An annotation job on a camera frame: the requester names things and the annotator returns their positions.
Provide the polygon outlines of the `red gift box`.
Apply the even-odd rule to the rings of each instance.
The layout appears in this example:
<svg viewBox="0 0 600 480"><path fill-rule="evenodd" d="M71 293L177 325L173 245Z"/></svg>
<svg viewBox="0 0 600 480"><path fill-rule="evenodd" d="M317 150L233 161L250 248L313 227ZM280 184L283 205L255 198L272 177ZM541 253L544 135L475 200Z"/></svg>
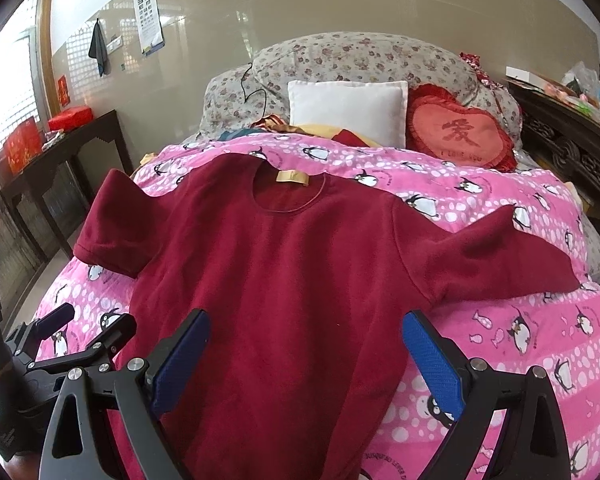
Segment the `red gift box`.
<svg viewBox="0 0 600 480"><path fill-rule="evenodd" d="M42 136L33 117L20 122L5 140L3 151L12 174L19 174L31 160L42 153Z"/></svg>

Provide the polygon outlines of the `red paper wall decoration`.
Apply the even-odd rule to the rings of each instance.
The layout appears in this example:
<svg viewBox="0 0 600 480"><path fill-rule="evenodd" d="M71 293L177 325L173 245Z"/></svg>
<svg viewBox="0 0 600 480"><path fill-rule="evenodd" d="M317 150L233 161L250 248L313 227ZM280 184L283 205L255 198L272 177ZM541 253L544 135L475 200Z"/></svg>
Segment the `red paper wall decoration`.
<svg viewBox="0 0 600 480"><path fill-rule="evenodd" d="M65 75L62 75L57 79L57 96L61 107L67 107L70 104L71 99L69 96L67 77Z"/></svg>

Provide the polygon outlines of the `white square pillow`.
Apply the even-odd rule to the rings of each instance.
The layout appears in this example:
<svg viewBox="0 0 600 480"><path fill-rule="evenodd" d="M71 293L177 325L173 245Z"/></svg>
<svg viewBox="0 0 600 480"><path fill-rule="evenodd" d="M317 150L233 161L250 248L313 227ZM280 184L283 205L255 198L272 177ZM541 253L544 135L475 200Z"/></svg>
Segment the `white square pillow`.
<svg viewBox="0 0 600 480"><path fill-rule="evenodd" d="M406 147L408 83L292 80L287 84L290 123L361 133L381 146Z"/></svg>

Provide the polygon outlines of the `dark red fleece shirt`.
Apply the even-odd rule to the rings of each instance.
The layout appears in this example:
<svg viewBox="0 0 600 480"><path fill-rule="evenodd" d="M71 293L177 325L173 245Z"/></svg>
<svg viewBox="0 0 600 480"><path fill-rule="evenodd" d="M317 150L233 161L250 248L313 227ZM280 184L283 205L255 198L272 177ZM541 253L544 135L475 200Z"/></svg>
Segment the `dark red fleece shirt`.
<svg viewBox="0 0 600 480"><path fill-rule="evenodd" d="M406 312L579 285L512 207L451 233L355 180L276 176L224 154L154 197L111 171L73 248L135 282L122 359L207 311L210 340L163 421L197 479L356 478L405 372Z"/></svg>

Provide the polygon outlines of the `dark wooden side table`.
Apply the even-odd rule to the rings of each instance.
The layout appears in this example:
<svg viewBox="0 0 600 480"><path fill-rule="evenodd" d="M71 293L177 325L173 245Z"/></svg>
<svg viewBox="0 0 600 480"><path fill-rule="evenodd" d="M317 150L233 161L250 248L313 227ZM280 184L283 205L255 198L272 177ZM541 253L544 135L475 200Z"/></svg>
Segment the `dark wooden side table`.
<svg viewBox="0 0 600 480"><path fill-rule="evenodd" d="M52 188L58 168L67 165L76 177L79 192L86 200L87 205L91 205L95 194L79 160L79 152L84 145L93 140L113 143L123 171L128 176L133 173L134 165L123 136L118 112L110 110L110 112L95 118L92 122L65 134L51 148L36 156L18 174L8 178L0 188L0 197L8 213L42 263L48 263L50 258L47 257L44 249L38 244L26 222L24 222L18 210L18 205L23 195L30 197L30 200L34 203L38 212L42 214L43 220L52 231L55 240L58 241L59 248L68 259L71 259L72 249L67 237L65 237L50 212L50 208L44 200L44 195Z"/></svg>

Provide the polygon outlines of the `floral grey bedding roll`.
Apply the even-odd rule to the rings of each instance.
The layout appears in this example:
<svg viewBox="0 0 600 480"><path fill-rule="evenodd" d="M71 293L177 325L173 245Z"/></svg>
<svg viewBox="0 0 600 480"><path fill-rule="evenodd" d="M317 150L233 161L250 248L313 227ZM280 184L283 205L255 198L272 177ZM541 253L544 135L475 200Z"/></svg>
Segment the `floral grey bedding roll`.
<svg viewBox="0 0 600 480"><path fill-rule="evenodd" d="M258 51L249 63L209 81L197 136L216 139L271 114L288 119L287 84L292 80L403 80L411 89L434 84L460 104L490 113L514 147L522 148L520 106L478 62L420 39L380 32L321 32Z"/></svg>

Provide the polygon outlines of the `red heart-shaped cushion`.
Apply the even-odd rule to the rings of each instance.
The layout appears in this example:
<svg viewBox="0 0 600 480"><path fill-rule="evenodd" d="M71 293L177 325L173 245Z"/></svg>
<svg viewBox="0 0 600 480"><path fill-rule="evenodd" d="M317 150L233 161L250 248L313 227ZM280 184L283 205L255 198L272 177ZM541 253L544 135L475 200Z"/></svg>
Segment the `red heart-shaped cushion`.
<svg viewBox="0 0 600 480"><path fill-rule="evenodd" d="M464 107L434 84L410 91L405 139L409 150L456 166L501 172L517 166L513 141L491 114Z"/></svg>

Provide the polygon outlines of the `yellow orange blanket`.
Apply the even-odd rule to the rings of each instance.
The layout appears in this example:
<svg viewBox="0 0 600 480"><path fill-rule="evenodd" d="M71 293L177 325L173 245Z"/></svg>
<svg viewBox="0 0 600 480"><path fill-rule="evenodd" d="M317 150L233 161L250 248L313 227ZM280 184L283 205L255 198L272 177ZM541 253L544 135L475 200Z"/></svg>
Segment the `yellow orange blanket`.
<svg viewBox="0 0 600 480"><path fill-rule="evenodd" d="M329 139L343 145L352 146L352 148L380 148L380 144L372 139L348 129L326 125L293 126L287 124L283 118L275 114L253 122L251 127L269 132L299 133L305 136L314 136L314 138Z"/></svg>

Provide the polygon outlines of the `carved dark wooden cabinet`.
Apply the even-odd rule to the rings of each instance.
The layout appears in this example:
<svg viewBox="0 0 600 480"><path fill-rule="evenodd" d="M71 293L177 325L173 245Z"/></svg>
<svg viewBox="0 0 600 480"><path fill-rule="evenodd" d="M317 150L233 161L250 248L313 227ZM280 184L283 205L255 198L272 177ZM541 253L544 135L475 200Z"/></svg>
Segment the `carved dark wooden cabinet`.
<svg viewBox="0 0 600 480"><path fill-rule="evenodd" d="M574 184L600 236L600 124L521 82L507 85L521 108L524 150Z"/></svg>

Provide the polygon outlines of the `dark hanging cloth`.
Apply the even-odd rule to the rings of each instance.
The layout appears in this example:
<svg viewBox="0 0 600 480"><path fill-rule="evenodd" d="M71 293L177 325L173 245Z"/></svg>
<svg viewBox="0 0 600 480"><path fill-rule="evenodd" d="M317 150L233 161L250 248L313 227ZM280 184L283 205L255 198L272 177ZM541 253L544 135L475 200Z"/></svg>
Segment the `dark hanging cloth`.
<svg viewBox="0 0 600 480"><path fill-rule="evenodd" d="M99 76L105 76L109 70L109 58L105 36L102 32L102 25L99 20L95 21L87 55L97 62Z"/></svg>

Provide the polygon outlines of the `eye chart wall poster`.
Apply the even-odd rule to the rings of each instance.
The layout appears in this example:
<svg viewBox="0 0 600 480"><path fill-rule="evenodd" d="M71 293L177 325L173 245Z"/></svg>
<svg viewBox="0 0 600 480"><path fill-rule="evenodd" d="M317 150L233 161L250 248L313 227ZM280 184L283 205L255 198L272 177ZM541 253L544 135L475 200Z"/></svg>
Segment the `eye chart wall poster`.
<svg viewBox="0 0 600 480"><path fill-rule="evenodd" d="M157 0L132 0L140 54L151 55L164 45Z"/></svg>

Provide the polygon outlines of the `window with lattice grille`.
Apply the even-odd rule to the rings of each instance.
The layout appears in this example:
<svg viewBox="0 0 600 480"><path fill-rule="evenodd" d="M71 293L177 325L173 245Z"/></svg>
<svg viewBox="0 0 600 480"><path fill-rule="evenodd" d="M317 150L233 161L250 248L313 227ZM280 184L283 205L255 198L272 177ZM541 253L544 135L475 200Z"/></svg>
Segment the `window with lattice grille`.
<svg viewBox="0 0 600 480"><path fill-rule="evenodd" d="M0 151L24 120L39 122L32 49L38 0L23 0L0 31Z"/></svg>

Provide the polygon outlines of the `flat red box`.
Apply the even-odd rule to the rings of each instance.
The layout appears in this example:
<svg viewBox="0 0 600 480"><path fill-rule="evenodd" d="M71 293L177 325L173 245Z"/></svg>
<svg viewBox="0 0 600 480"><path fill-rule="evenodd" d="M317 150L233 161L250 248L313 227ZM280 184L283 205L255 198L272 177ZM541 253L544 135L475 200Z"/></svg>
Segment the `flat red box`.
<svg viewBox="0 0 600 480"><path fill-rule="evenodd" d="M72 106L50 118L50 131L70 132L88 125L95 119L94 112L89 106Z"/></svg>

